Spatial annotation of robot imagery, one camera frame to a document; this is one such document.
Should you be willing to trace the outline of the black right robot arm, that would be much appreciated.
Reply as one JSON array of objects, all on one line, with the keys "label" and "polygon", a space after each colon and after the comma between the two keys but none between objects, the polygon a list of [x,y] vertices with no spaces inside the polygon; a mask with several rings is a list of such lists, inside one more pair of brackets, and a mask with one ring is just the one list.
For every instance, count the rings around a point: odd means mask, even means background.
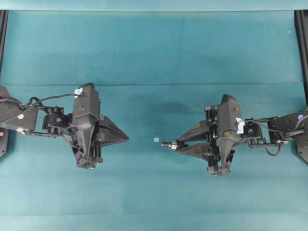
[{"label": "black right robot arm", "polygon": [[206,106],[204,112],[205,120],[164,145],[207,161],[207,171],[214,177],[230,174],[236,147],[242,144],[267,150],[294,141],[296,153],[308,160],[307,108],[281,117],[243,119],[237,100],[225,94],[220,104]]}]

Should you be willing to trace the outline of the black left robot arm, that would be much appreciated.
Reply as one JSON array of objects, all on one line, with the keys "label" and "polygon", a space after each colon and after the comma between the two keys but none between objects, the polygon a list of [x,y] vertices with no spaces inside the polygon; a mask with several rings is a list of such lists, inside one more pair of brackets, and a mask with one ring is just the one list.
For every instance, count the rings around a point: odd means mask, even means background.
[{"label": "black left robot arm", "polygon": [[0,130],[23,135],[61,137],[72,148],[77,167],[94,169],[103,163],[102,147],[120,144],[129,137],[107,116],[101,114],[101,99],[93,83],[75,89],[73,112],[59,106],[45,106],[31,97],[26,104],[0,87]]}]

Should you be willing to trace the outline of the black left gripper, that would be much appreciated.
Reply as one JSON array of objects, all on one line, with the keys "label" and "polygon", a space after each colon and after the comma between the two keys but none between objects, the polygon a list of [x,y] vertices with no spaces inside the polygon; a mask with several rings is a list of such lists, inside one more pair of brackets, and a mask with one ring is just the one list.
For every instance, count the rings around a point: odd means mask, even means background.
[{"label": "black left gripper", "polygon": [[96,126],[96,141],[101,147],[126,142],[129,137],[109,117],[100,114],[100,98],[93,83],[80,86],[75,94],[71,117],[72,150],[77,167],[92,170],[103,161],[95,154],[96,144],[92,138]]}]

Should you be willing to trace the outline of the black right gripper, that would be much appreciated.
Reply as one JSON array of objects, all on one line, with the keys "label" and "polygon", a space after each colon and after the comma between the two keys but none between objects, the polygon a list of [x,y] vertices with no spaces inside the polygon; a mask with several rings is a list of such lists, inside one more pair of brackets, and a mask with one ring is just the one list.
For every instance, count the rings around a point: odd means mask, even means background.
[{"label": "black right gripper", "polygon": [[238,128],[242,122],[241,107],[234,97],[224,94],[220,104],[205,107],[205,117],[206,120],[200,121],[176,140],[208,141],[210,131],[209,137],[213,139],[210,143],[218,144],[218,152],[209,155],[211,148],[208,142],[181,147],[175,152],[208,161],[207,171],[214,177],[228,175],[236,145],[242,141],[244,131]]}]

